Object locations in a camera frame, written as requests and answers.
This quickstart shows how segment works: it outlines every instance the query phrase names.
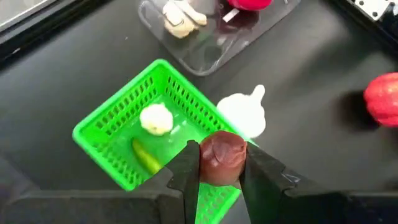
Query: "black tabletop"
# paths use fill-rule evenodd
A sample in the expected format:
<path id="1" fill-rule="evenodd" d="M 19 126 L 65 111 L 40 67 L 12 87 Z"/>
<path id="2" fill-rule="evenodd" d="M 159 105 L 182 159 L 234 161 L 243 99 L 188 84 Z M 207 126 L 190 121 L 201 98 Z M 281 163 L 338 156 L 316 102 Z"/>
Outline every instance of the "black tabletop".
<path id="1" fill-rule="evenodd" d="M 316 0 L 204 78 L 184 70 L 141 24 L 136 2 L 111 1 L 0 73 L 2 154 L 42 189 L 118 188 L 73 142 L 72 129 L 157 58 L 214 104 L 263 84 L 267 128 L 255 141 L 302 175 L 331 188 L 398 180 L 398 133 L 373 125 L 361 101 L 370 80 L 398 70 L 397 59 Z M 247 221 L 243 205 L 224 221 Z"/>

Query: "clear plastic tray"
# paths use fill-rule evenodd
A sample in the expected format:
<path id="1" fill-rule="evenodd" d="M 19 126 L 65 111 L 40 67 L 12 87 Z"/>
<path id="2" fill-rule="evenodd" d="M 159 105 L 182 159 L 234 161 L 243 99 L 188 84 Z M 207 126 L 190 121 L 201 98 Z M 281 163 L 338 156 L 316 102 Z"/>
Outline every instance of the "clear plastic tray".
<path id="1" fill-rule="evenodd" d="M 283 19 L 300 0 L 274 0 L 259 12 L 239 10 L 228 22 L 223 18 L 234 8 L 225 0 L 188 0 L 194 10 L 207 16 L 207 25 L 197 25 L 197 30 L 182 39 L 174 37 L 164 27 L 165 22 L 170 22 L 162 13 L 167 2 L 142 0 L 139 6 L 141 21 L 187 70 L 205 76 Z"/>

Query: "plastic food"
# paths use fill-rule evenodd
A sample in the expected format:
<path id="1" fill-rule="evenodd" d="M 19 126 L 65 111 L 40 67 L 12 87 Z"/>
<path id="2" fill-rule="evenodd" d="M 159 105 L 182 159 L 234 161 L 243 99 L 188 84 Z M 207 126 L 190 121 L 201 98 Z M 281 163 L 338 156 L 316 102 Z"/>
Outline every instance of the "plastic food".
<path id="1" fill-rule="evenodd" d="M 265 112 L 261 106 L 265 91 L 263 85 L 258 85 L 251 95 L 232 94 L 223 98 L 217 104 L 217 109 L 246 137 L 258 137 L 266 128 Z"/>
<path id="2" fill-rule="evenodd" d="M 141 126 L 149 133 L 161 136 L 173 129 L 173 114 L 163 104 L 153 104 L 141 111 Z"/>
<path id="3" fill-rule="evenodd" d="M 137 156 L 138 161 L 150 172 L 150 174 L 154 175 L 163 168 L 163 166 L 153 156 L 146 152 L 137 139 L 132 140 L 132 149 Z"/>
<path id="4" fill-rule="evenodd" d="M 398 127 L 398 73 L 375 78 L 364 92 L 366 107 L 373 118 L 389 127 Z"/>
<path id="5" fill-rule="evenodd" d="M 268 7 L 272 0 L 228 0 L 228 3 L 238 9 L 258 11 Z"/>
<path id="6" fill-rule="evenodd" d="M 234 184 L 242 173 L 247 142 L 227 131 L 217 131 L 200 143 L 200 180 L 214 186 Z"/>
<path id="7" fill-rule="evenodd" d="M 201 26 L 207 24 L 206 15 L 196 12 L 186 0 L 168 1 L 163 7 L 163 15 L 165 28 L 178 38 L 184 38 L 198 28 L 193 21 Z"/>

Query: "white garlic head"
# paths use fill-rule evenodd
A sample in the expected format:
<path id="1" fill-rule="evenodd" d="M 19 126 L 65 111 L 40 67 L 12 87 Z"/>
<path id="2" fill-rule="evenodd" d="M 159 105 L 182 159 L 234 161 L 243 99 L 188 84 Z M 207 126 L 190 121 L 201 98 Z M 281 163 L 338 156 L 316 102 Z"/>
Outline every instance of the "white garlic head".
<path id="1" fill-rule="evenodd" d="M 173 114 L 164 104 L 147 106 L 139 115 L 142 128 L 149 133 L 161 136 L 173 129 Z"/>

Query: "green basket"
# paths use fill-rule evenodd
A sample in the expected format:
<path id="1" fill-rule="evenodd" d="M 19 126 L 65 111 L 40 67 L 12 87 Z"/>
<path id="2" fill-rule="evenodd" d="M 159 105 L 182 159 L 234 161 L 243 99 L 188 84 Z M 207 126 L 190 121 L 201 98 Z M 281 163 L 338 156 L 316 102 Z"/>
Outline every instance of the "green basket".
<path id="1" fill-rule="evenodd" d="M 164 103 L 174 116 L 173 130 L 161 137 L 141 128 L 139 114 L 153 103 Z M 137 77 L 80 121 L 74 140 L 124 190 L 151 177 L 134 156 L 131 139 L 165 165 L 193 139 L 200 142 L 217 130 L 237 133 L 187 79 L 165 60 L 156 60 Z M 196 223 L 218 223 L 240 194 L 234 187 L 200 184 Z"/>

